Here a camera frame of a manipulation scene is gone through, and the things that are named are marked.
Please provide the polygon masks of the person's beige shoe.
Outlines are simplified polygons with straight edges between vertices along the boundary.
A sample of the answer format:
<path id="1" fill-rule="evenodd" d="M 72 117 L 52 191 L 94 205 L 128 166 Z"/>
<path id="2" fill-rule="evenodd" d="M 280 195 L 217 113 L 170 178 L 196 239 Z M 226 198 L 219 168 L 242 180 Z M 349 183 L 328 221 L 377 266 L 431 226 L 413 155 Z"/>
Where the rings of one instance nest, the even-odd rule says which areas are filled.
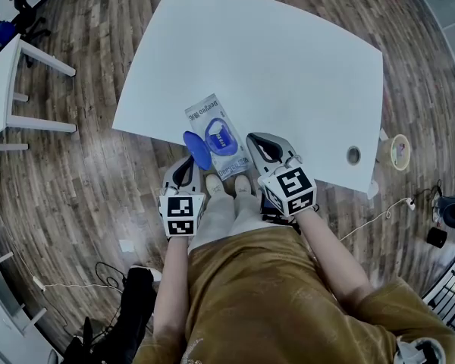
<path id="1" fill-rule="evenodd" d="M 251 183 L 246 175 L 238 175 L 234 181 L 236 196 L 250 195 L 252 192 Z"/>
<path id="2" fill-rule="evenodd" d="M 208 174 L 205 178 L 205 185 L 210 196 L 225 192 L 224 184 L 216 174 Z"/>

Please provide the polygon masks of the person's left beige shoe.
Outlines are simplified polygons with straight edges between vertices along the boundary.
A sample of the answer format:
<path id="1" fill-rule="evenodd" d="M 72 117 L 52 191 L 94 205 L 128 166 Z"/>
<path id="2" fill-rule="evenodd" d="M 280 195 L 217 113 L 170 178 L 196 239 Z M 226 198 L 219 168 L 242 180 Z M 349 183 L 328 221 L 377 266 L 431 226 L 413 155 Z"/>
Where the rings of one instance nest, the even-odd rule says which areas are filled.
<path id="1" fill-rule="evenodd" d="M 208 174 L 205 178 L 205 185 L 210 196 L 225 192 L 224 184 L 216 174 Z"/>

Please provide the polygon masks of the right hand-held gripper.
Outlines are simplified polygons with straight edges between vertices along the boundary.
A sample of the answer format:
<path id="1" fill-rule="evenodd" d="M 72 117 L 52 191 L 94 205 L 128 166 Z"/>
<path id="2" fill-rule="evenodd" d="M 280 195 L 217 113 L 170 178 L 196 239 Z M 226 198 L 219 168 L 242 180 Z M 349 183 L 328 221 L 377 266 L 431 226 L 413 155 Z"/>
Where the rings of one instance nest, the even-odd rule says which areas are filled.
<path id="1" fill-rule="evenodd" d="M 306 174 L 302 158 L 286 139 L 270 133 L 249 133 L 246 146 L 261 174 L 257 181 L 262 192 L 283 216 L 314 209 L 315 181 Z M 271 170 L 278 162 L 284 164 Z"/>

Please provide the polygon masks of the black cylinder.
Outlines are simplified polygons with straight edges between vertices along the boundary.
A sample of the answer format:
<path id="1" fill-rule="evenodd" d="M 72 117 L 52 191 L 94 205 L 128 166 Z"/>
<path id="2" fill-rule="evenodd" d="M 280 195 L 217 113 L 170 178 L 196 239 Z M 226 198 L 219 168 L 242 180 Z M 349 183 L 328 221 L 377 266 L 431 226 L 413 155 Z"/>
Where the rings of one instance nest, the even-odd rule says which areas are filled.
<path id="1" fill-rule="evenodd" d="M 443 248 L 446 240 L 447 232 L 438 227 L 431 227 L 426 237 L 426 242 L 438 249 Z"/>

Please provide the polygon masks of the black screen device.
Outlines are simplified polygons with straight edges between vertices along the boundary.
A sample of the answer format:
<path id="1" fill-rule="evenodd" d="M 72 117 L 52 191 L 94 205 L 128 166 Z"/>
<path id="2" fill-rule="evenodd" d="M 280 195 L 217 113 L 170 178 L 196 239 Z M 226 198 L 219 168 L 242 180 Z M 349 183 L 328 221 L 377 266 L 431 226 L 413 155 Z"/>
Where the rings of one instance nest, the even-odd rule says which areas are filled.
<path id="1" fill-rule="evenodd" d="M 291 226 L 297 230 L 300 228 L 295 218 L 287 218 L 284 214 L 283 201 L 273 194 L 270 189 L 262 191 L 260 212 L 263 221 L 283 226 Z"/>

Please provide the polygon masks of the person's left forearm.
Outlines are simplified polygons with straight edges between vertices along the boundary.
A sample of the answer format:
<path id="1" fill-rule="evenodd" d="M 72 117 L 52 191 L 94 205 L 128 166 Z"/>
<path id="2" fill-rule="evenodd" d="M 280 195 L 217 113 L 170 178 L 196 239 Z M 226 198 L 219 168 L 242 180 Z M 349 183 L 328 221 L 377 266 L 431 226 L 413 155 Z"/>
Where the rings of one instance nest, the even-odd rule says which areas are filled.
<path id="1" fill-rule="evenodd" d="M 188 287 L 188 239 L 173 237 L 168 243 L 162 279 L 153 313 L 153 336 L 185 345 L 185 327 L 190 308 Z"/>

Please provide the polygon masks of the person's right forearm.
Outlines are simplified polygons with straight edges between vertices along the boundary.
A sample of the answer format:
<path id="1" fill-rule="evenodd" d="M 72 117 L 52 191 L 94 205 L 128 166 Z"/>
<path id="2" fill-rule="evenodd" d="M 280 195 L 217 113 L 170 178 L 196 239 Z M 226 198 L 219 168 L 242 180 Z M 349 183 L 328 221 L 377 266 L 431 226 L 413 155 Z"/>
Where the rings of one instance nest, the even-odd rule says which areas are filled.
<path id="1" fill-rule="evenodd" d="M 312 209 L 295 218 L 336 299 L 352 308 L 358 306 L 374 290 L 362 266 Z"/>

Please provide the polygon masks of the person's right beige shoe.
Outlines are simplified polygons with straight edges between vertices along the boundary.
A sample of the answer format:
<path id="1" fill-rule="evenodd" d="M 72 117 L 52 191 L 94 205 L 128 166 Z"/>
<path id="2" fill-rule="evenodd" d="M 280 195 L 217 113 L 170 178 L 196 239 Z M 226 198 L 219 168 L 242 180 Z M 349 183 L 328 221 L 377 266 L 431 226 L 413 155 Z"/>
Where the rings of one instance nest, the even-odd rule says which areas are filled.
<path id="1" fill-rule="evenodd" d="M 236 196 L 250 195 L 252 192 L 251 183 L 246 175 L 238 175 L 234 181 Z"/>

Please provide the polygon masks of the blue round packet lid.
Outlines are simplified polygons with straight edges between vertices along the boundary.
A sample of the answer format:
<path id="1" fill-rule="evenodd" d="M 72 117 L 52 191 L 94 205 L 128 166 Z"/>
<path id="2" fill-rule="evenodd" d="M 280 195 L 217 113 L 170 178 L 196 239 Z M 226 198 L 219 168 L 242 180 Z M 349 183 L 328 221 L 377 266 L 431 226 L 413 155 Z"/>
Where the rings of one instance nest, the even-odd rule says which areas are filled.
<path id="1" fill-rule="evenodd" d="M 209 170 L 212 166 L 212 157 L 205 141 L 199 135 L 191 131 L 185 131 L 183 139 L 197 166 L 204 171 Z"/>

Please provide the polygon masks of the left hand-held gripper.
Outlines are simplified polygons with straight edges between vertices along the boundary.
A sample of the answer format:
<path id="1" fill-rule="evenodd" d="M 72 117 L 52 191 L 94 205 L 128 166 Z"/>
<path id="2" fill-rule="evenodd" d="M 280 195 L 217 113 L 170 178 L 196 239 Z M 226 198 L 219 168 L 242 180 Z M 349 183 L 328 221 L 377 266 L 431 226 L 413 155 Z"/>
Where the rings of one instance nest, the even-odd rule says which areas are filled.
<path id="1" fill-rule="evenodd" d="M 195 237 L 204 212 L 206 195 L 201 191 L 201 171 L 189 155 L 165 173 L 159 197 L 159 214 L 166 237 Z"/>

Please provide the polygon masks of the white wet wipe pack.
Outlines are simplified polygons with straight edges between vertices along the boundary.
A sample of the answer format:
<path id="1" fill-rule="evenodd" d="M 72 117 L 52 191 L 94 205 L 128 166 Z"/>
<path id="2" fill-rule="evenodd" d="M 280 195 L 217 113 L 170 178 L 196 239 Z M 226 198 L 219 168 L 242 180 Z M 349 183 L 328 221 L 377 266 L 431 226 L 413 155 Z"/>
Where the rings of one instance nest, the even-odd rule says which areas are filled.
<path id="1" fill-rule="evenodd" d="M 212 94 L 185 111 L 191 132 L 208 146 L 212 166 L 221 180 L 243 173 L 252 164 L 249 154 L 217 96 Z"/>

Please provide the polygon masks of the person's mustard shirt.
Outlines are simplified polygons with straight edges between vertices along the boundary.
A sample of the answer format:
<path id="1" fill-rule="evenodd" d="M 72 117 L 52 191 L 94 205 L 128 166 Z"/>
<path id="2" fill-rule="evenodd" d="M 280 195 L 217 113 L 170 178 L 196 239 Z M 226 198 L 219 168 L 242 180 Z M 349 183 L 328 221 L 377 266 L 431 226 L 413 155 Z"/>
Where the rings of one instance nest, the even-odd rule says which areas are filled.
<path id="1" fill-rule="evenodd" d="M 288 227 L 194 249 L 188 284 L 183 338 L 153 338 L 133 364 L 393 364 L 401 343 L 424 340 L 455 364 L 455 332 L 405 281 L 344 308 Z"/>

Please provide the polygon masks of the black office chair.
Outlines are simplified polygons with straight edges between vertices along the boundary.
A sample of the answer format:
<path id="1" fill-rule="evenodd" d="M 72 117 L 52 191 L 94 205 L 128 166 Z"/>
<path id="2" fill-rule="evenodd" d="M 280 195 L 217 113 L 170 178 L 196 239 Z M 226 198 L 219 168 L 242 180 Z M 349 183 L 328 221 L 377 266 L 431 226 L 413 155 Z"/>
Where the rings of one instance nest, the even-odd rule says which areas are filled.
<path id="1" fill-rule="evenodd" d="M 15 9 L 18 11 L 18 15 L 12 23 L 15 25 L 16 31 L 20 34 L 23 41 L 31 42 L 35 38 L 51 35 L 51 31 L 48 29 L 36 31 L 36 28 L 40 24 L 44 24 L 46 19 L 44 17 L 38 17 L 36 9 L 29 5 L 27 0 L 9 1 L 14 3 Z"/>

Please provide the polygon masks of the person's light trousers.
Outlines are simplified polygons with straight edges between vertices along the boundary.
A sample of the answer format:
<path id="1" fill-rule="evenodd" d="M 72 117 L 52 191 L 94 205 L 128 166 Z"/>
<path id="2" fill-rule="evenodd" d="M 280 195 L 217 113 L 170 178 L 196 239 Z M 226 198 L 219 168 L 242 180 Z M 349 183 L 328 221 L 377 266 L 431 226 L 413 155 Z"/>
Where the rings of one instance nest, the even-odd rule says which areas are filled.
<path id="1" fill-rule="evenodd" d="M 217 192 L 207 204 L 196 236 L 192 239 L 188 253 L 208 243 L 244 234 L 262 228 L 279 227 L 262 220 L 260 203 L 250 193 L 242 192 L 235 198 L 226 192 Z"/>

